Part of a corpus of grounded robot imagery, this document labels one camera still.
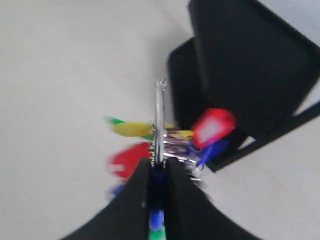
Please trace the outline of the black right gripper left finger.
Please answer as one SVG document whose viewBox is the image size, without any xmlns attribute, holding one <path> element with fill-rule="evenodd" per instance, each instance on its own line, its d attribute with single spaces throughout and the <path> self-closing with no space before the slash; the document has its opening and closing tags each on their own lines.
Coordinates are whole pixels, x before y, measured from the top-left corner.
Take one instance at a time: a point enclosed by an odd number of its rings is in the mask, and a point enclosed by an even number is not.
<svg viewBox="0 0 320 240">
<path fill-rule="evenodd" d="M 142 158 L 123 189 L 86 224 L 64 240 L 147 240 L 151 163 Z"/>
</svg>

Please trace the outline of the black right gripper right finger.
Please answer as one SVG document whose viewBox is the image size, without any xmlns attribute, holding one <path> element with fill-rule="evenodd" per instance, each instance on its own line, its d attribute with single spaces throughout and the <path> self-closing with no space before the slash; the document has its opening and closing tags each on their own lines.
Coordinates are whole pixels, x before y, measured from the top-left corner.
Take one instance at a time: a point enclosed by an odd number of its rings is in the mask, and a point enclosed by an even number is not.
<svg viewBox="0 0 320 240">
<path fill-rule="evenodd" d="M 220 212 L 174 158 L 166 161 L 164 224 L 167 240 L 257 240 Z"/>
</svg>

